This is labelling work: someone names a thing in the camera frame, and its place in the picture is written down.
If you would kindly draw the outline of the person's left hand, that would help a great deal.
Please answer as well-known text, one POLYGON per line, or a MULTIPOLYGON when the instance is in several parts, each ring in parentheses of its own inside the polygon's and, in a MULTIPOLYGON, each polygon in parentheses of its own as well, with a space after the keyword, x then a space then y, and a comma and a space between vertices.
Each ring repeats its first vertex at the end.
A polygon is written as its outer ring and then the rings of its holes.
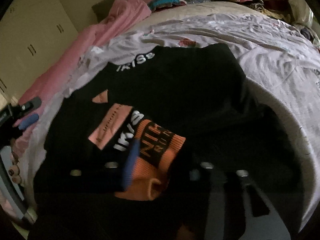
POLYGON ((11 176, 11 180, 15 184, 22 184, 22 177, 20 175, 20 162, 14 153, 10 154, 10 160, 12 165, 8 169, 8 174, 11 176))

